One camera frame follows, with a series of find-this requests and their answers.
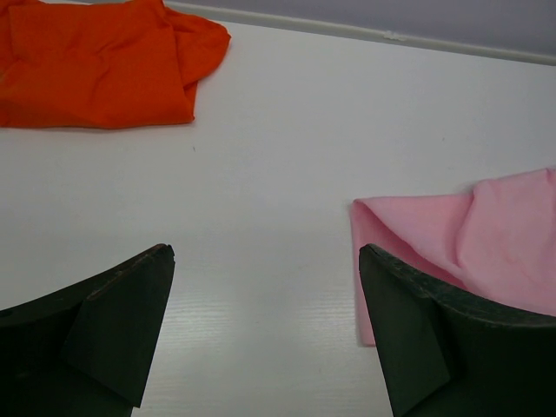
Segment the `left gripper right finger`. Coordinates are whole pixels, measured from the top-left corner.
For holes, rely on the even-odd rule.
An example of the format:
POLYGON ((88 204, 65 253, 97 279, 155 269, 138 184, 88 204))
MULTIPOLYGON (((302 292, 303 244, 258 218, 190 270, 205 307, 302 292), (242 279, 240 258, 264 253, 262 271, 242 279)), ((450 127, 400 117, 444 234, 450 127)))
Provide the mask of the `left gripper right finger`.
POLYGON ((474 295, 372 244, 359 267, 394 415, 554 415, 551 315, 474 295))

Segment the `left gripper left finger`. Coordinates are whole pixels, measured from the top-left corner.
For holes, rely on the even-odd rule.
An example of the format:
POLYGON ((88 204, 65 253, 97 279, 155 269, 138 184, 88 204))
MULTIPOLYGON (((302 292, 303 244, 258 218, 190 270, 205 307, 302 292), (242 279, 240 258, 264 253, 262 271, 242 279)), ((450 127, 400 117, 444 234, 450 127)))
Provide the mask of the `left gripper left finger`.
POLYGON ((3 416, 130 416, 142 404, 175 272, 157 244, 1 312, 3 416))

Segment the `pink t shirt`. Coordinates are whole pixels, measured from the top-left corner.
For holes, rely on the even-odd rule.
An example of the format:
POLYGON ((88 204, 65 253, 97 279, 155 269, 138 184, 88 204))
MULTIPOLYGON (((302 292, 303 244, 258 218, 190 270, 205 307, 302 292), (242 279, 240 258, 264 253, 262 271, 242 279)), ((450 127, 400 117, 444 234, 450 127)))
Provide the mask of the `pink t shirt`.
POLYGON ((353 252, 373 243, 498 303, 555 313, 555 170, 483 180, 454 195, 372 197, 349 208, 353 252))

